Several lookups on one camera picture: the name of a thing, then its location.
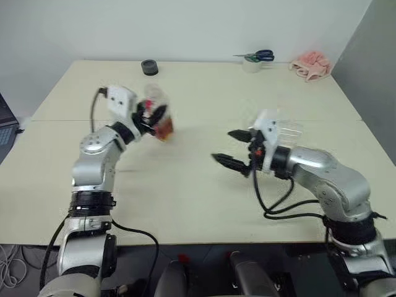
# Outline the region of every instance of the laptop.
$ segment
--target laptop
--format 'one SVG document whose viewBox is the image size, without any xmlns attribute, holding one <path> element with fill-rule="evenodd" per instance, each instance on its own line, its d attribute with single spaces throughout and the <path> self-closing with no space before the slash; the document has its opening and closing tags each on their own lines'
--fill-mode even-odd
<svg viewBox="0 0 396 297">
<path fill-rule="evenodd" d="M 19 123 L 0 94 L 0 164 L 11 150 L 18 133 Z"/>
</svg>

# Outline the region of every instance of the black roll of tape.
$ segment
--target black roll of tape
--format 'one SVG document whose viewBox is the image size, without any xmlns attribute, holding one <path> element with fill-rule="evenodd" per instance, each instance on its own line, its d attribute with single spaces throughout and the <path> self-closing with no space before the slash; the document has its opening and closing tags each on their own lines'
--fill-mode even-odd
<svg viewBox="0 0 396 297">
<path fill-rule="evenodd" d="M 154 60 L 144 60 L 141 65 L 145 75 L 155 75 L 158 73 L 157 62 Z"/>
</svg>

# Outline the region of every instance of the white cup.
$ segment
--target white cup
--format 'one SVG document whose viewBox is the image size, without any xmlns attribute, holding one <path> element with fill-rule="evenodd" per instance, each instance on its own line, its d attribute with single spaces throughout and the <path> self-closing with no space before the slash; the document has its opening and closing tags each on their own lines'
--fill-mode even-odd
<svg viewBox="0 0 396 297">
<path fill-rule="evenodd" d="M 242 61 L 242 69 L 247 73 L 256 73 L 261 70 L 262 61 L 253 61 L 249 57 L 244 57 Z"/>
</svg>

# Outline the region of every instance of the scissors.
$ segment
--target scissors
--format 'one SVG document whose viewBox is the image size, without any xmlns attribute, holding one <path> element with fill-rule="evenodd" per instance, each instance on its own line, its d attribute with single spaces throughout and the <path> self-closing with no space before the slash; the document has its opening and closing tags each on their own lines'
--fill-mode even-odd
<svg viewBox="0 0 396 297">
<path fill-rule="evenodd" d="M 272 62 L 275 56 L 273 55 L 273 51 L 270 49 L 261 49 L 260 51 L 256 51 L 252 54 L 235 54 L 234 57 L 245 57 L 250 59 L 252 62 Z"/>
</svg>

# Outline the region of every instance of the black cylinder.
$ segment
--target black cylinder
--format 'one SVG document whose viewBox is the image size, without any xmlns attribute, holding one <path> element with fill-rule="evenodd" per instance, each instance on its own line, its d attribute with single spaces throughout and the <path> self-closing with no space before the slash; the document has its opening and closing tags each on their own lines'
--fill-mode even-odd
<svg viewBox="0 0 396 297">
<path fill-rule="evenodd" d="M 277 178 L 290 178 L 290 173 L 287 171 L 289 153 L 290 148 L 279 146 L 272 157 L 271 170 L 274 170 Z"/>
<path fill-rule="evenodd" d="M 338 222 L 325 217 L 324 225 L 332 230 L 332 236 L 336 240 L 345 244 L 365 244 L 377 236 L 372 215 L 358 222 Z"/>
<path fill-rule="evenodd" d="M 141 65 L 145 75 L 155 75 L 158 73 L 157 62 L 154 60 L 144 60 Z"/>
<path fill-rule="evenodd" d="M 69 217 L 89 217 L 110 215 L 116 205 L 110 192 L 80 191 L 72 194 Z"/>
<path fill-rule="evenodd" d="M 125 144 L 128 144 L 135 139 L 131 130 L 121 122 L 115 122 L 113 125 L 108 127 L 116 131 L 121 136 Z"/>
</svg>

